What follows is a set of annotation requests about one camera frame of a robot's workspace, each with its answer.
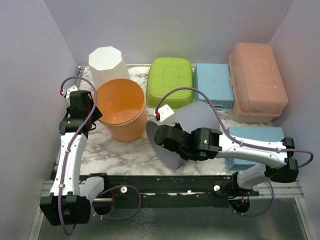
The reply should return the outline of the small blue perforated basket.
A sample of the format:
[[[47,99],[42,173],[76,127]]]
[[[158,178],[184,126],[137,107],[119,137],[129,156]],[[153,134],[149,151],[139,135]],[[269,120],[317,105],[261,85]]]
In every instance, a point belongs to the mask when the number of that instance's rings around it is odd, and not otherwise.
[[[198,63],[193,87],[203,92],[217,110],[230,111],[235,101],[227,64]]]

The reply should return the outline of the white octagonal bin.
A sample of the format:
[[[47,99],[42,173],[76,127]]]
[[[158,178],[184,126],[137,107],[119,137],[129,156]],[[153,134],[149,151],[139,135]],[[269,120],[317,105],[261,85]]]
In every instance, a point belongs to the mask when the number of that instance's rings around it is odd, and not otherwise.
[[[92,80],[96,89],[114,79],[130,79],[120,50],[112,46],[98,47],[88,56]]]

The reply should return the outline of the orange capybara bucket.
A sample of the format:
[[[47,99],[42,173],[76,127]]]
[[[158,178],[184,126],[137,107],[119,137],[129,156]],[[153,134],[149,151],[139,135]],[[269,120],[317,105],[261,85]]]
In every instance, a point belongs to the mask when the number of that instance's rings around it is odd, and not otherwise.
[[[146,94],[135,81],[118,78],[102,84],[97,89],[97,107],[102,113],[99,121],[116,140],[131,142],[144,135]]]

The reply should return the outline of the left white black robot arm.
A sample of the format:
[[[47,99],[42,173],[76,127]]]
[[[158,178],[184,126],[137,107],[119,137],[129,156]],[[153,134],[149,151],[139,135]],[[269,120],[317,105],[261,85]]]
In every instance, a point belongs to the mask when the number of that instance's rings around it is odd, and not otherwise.
[[[92,203],[111,190],[100,175],[80,181],[80,168],[89,131],[102,113],[94,107],[92,95],[86,90],[68,90],[67,113],[59,124],[60,151],[57,172],[48,196],[41,197],[40,209],[52,226],[86,224]]]

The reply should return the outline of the green plastic tray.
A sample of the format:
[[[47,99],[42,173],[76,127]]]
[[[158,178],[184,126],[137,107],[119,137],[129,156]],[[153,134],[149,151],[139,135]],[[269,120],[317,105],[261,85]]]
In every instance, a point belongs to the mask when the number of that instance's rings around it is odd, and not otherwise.
[[[168,92],[181,88],[193,87],[193,70],[191,63],[184,58],[159,57],[149,69],[146,86],[146,102],[155,108]],[[172,109],[179,109],[194,102],[194,92],[179,90],[169,95],[162,104]]]

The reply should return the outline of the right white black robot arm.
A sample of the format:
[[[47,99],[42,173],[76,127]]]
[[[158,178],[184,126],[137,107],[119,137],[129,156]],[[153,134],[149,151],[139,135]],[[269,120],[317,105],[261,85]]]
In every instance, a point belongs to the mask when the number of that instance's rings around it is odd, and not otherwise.
[[[201,127],[188,133],[176,126],[161,125],[154,143],[175,152],[183,160],[205,161],[214,158],[242,159],[255,162],[251,168],[237,173],[229,189],[240,196],[263,182],[293,183],[296,181],[298,162],[286,152],[292,146],[285,141],[267,142],[228,136],[216,129]]]

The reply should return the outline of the grey round bucket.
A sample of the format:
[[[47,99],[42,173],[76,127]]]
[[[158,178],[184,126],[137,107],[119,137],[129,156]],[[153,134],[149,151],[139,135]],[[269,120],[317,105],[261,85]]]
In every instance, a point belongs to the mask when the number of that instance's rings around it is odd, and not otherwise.
[[[182,129],[188,133],[197,128],[220,129],[219,121],[209,104],[196,101],[174,111]],[[176,170],[185,162],[179,154],[169,151],[154,142],[154,137],[159,129],[159,124],[155,119],[146,122],[145,131],[149,143],[157,157],[169,169]]]

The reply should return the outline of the large blue perforated basket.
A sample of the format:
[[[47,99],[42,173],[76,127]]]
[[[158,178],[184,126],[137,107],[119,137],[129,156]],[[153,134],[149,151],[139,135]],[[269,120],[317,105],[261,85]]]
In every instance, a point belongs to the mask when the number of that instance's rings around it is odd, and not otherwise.
[[[252,139],[255,141],[263,142],[279,142],[285,138],[285,135],[281,127],[232,126],[229,127],[227,131],[235,137]],[[227,170],[229,171],[244,171],[253,167],[256,164],[256,162],[239,158],[225,159],[225,165]]]

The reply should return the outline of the pink translucent lidded box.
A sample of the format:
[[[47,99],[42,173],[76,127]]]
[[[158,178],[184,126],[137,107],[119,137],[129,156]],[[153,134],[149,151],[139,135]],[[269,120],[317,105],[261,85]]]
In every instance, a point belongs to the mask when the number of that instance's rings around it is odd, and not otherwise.
[[[266,124],[282,114],[289,100],[270,44],[237,43],[229,69],[236,122]]]

